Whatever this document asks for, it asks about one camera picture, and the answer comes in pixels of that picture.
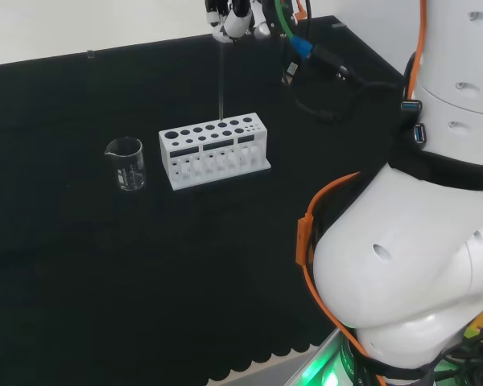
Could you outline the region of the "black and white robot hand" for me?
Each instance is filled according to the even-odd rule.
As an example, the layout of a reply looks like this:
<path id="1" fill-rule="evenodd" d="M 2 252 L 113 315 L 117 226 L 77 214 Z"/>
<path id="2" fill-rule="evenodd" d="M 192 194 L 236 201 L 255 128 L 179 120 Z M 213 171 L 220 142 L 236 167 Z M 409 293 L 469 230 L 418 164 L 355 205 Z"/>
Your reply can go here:
<path id="1" fill-rule="evenodd" d="M 270 37 L 265 1 L 205 0 L 204 7 L 213 38 L 219 43 L 234 43 L 246 35 L 256 39 Z"/>

